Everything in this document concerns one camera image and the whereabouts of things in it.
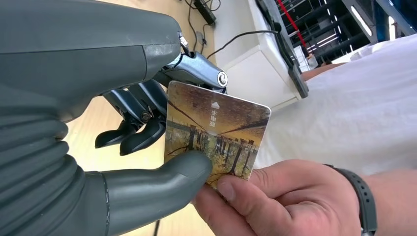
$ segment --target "fingernail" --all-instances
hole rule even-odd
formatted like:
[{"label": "fingernail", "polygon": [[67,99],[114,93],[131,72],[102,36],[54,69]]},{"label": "fingernail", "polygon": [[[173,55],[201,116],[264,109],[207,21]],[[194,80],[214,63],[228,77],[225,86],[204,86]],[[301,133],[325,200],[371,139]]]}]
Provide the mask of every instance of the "fingernail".
[{"label": "fingernail", "polygon": [[220,194],[229,202],[233,201],[236,197],[235,190],[232,185],[227,182],[218,183],[217,190],[219,190]]}]

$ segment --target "white cloth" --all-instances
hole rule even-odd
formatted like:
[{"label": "white cloth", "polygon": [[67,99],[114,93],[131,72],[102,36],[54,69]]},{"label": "white cloth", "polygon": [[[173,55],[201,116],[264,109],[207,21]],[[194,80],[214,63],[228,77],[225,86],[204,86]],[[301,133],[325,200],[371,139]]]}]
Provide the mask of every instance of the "white cloth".
[{"label": "white cloth", "polygon": [[312,78],[307,98],[272,114],[255,168],[286,159],[358,174],[417,168],[417,35],[372,48]]}]

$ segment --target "human thumb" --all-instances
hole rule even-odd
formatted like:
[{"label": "human thumb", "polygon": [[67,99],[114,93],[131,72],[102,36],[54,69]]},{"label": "human thumb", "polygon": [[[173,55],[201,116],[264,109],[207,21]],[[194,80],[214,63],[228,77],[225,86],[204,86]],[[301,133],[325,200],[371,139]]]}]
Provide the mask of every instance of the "human thumb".
[{"label": "human thumb", "polygon": [[245,217],[259,236],[283,236],[291,226],[291,215],[275,199],[258,187],[236,176],[223,176],[217,190],[229,204]]}]

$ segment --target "wooden floor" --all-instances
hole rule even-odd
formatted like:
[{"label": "wooden floor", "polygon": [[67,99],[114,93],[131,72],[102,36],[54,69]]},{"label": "wooden floor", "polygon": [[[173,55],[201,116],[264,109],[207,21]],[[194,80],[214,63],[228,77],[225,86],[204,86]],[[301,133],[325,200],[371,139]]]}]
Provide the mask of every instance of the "wooden floor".
[{"label": "wooden floor", "polygon": [[[180,24],[183,34],[189,44],[194,44],[194,34],[188,24],[188,5],[185,0],[106,0],[107,2],[130,7],[164,13],[174,17]],[[191,22],[195,30],[202,32],[204,19],[196,10],[191,12]],[[211,53],[213,33],[206,27],[205,55]],[[119,147],[111,146],[101,149],[94,148],[95,137],[106,130],[116,129],[121,117],[102,97],[92,100],[84,114],[70,122],[69,133],[65,140],[70,145],[69,154],[73,155],[78,164],[86,171],[116,170],[116,169],[154,169],[162,165],[164,139],[162,137],[151,147],[128,156],[119,156]],[[147,225],[125,235],[152,236],[154,224]],[[192,205],[168,216],[161,221],[158,236],[212,236],[212,231],[200,219]]]}]

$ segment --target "forearm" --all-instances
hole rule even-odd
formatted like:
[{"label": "forearm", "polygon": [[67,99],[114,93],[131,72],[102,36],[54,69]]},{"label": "forearm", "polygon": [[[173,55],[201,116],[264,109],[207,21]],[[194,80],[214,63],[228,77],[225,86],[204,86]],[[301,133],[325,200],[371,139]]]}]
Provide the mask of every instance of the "forearm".
[{"label": "forearm", "polygon": [[376,236],[417,235],[417,170],[364,177],[377,207]]},{"label": "forearm", "polygon": [[301,74],[302,78],[304,79],[304,81],[307,81],[315,76],[320,75],[321,73],[331,70],[333,68],[336,68],[338,66],[343,65],[344,63],[339,63],[339,64],[330,64],[330,65],[325,65],[313,70],[309,70],[309,71],[305,71]]}]

